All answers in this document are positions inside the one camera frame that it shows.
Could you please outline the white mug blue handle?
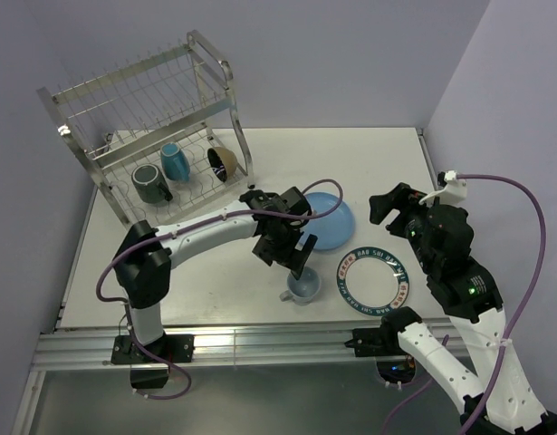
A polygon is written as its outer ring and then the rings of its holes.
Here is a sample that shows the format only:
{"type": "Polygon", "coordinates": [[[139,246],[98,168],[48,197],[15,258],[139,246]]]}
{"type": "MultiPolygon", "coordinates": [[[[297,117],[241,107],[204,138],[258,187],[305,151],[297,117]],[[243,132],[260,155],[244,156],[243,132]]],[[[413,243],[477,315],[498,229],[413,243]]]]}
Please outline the white mug blue handle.
{"type": "Polygon", "coordinates": [[[190,164],[182,149],[176,143],[167,143],[160,148],[160,161],[167,179],[188,182],[190,164]]]}

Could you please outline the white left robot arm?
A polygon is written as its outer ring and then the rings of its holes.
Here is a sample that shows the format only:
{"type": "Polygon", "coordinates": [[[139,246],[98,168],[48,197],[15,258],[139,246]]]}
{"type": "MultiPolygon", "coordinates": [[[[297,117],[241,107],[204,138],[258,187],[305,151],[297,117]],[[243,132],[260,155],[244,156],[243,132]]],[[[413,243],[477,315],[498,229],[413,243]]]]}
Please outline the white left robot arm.
{"type": "Polygon", "coordinates": [[[303,234],[311,215],[303,193],[289,188],[283,194],[250,190],[218,211],[187,222],[161,227],[152,227],[145,220],[136,223],[111,265],[127,296],[132,351],[144,362],[168,361],[160,303],[168,294],[171,272],[210,249],[254,237],[255,256],[300,279],[318,240],[303,234]]]}

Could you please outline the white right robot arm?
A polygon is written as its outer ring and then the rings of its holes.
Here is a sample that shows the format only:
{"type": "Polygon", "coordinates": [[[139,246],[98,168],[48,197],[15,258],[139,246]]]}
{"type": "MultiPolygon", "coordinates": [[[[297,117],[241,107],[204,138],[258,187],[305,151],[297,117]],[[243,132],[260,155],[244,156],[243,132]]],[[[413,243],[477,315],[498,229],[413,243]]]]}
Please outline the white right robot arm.
{"type": "Polygon", "coordinates": [[[369,199],[370,222],[405,238],[427,287],[456,328],[475,367],[470,372],[410,307],[384,315],[377,328],[352,332],[345,343],[358,356],[412,356],[456,405],[465,434],[557,434],[557,414],[537,399],[506,336],[503,299],[491,273],[471,256],[468,213],[443,192],[427,195],[399,183],[369,199]]]}

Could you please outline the black mug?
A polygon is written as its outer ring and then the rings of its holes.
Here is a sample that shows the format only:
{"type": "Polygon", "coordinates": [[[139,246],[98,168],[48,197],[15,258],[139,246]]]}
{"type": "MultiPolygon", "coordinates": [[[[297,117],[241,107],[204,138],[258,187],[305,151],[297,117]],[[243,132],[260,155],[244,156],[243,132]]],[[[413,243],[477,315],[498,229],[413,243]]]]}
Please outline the black mug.
{"type": "Polygon", "coordinates": [[[131,174],[131,181],[140,199],[146,204],[157,205],[173,199],[161,170],[154,164],[136,167],[131,174]]]}

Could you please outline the black bowl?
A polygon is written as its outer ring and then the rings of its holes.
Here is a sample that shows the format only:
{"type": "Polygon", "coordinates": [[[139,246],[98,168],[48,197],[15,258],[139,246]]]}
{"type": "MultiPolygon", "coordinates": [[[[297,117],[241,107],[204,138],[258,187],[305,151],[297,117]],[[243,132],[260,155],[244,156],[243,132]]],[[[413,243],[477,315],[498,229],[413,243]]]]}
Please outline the black bowl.
{"type": "Polygon", "coordinates": [[[237,169],[237,157],[233,151],[224,147],[212,147],[207,150],[206,154],[210,168],[220,181],[227,182],[234,176],[237,169]]]}

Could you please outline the light grey cup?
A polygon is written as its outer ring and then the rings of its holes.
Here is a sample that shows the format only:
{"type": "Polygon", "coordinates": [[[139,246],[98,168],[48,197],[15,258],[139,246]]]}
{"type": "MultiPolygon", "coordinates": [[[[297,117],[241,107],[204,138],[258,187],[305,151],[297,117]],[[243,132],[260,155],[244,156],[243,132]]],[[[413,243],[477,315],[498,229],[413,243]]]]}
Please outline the light grey cup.
{"type": "Polygon", "coordinates": [[[296,305],[307,305],[319,294],[321,284],[318,273],[306,266],[299,278],[295,278],[293,273],[287,276],[286,290],[280,293],[279,299],[282,302],[292,301],[296,305]]]}

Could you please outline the light blue plate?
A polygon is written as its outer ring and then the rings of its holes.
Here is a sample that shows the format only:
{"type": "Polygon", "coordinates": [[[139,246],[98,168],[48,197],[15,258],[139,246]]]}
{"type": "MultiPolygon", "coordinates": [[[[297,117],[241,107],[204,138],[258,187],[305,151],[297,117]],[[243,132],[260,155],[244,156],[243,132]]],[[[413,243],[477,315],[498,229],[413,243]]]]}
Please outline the light blue plate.
{"type": "MultiPolygon", "coordinates": [[[[313,192],[306,195],[314,214],[320,214],[333,208],[338,197],[326,192],[313,192]]],[[[351,209],[345,202],[328,216],[310,220],[303,227],[303,235],[299,241],[304,245],[309,235],[318,237],[314,245],[316,251],[333,250],[345,245],[355,230],[355,219],[351,209]]]]}

